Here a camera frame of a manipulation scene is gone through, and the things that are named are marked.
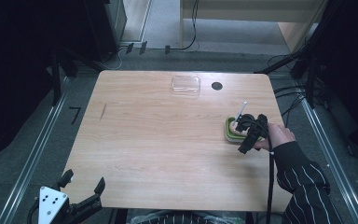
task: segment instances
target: black and white striped shirt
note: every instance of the black and white striped shirt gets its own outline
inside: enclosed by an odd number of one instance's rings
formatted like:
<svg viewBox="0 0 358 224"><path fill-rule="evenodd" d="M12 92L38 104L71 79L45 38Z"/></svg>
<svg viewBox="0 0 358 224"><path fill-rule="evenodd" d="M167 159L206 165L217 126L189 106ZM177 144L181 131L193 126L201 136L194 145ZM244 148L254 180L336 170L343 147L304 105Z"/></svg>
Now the black and white striped shirt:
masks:
<svg viewBox="0 0 358 224"><path fill-rule="evenodd" d="M278 184L293 194L282 223L342 223L330 201L330 184L321 167L304 155L297 142L275 147L274 160Z"/></svg>

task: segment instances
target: white stick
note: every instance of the white stick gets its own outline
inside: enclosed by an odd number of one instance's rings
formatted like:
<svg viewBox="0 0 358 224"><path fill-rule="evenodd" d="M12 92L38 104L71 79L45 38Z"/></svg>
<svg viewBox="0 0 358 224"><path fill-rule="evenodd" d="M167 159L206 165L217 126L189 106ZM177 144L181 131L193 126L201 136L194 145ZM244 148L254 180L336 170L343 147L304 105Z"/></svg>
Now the white stick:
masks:
<svg viewBox="0 0 358 224"><path fill-rule="evenodd" d="M245 108L245 106L248 104L248 102L244 101L241 107L241 110L238 112L238 115L235 117L234 120L237 120L238 117L242 114L243 109Z"/></svg>

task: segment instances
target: person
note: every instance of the person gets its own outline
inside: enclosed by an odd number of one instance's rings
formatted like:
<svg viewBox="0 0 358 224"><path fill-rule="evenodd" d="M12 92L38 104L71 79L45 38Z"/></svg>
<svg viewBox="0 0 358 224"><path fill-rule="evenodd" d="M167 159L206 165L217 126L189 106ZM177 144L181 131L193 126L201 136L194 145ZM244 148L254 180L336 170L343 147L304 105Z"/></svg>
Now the person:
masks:
<svg viewBox="0 0 358 224"><path fill-rule="evenodd" d="M295 135L283 125L269 123L268 133L278 169L277 182L293 194L282 223L343 223L330 201L330 184L320 165L307 158ZM254 148L269 150L269 143L259 141Z"/></svg>
<svg viewBox="0 0 358 224"><path fill-rule="evenodd" d="M330 184L320 165L310 161L301 150L295 135L281 124L269 123L268 134L271 139L273 158L278 169L277 182L281 188L293 196L282 216L286 223L343 223L337 209L329 198ZM269 151L268 140L258 141L254 148ZM143 223L244 223L237 217L200 214L197 212L158 211L131 220L131 224Z"/></svg>

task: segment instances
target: black circular hole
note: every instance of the black circular hole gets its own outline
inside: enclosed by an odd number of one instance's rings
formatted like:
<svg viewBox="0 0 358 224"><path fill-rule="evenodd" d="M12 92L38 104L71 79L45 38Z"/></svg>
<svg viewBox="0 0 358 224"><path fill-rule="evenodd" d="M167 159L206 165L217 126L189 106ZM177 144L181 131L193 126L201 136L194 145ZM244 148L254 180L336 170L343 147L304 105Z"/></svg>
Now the black circular hole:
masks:
<svg viewBox="0 0 358 224"><path fill-rule="evenodd" d="M223 88L222 83L220 83L220 82L212 83L212 89L214 89L216 91L220 91L220 90L222 90L222 88Z"/></svg>

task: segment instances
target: green object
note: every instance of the green object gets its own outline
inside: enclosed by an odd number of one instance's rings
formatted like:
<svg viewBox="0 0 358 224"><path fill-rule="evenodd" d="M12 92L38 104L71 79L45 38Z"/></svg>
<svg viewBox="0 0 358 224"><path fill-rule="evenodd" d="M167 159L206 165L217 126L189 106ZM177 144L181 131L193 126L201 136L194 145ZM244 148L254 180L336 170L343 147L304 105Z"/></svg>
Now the green object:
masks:
<svg viewBox="0 0 358 224"><path fill-rule="evenodd" d="M245 136L233 133L230 129L229 129L229 125L232 121L234 121L235 118L230 117L226 119L226 125L225 125L225 133L226 133L226 139L229 142L242 142L243 139L245 139Z"/></svg>

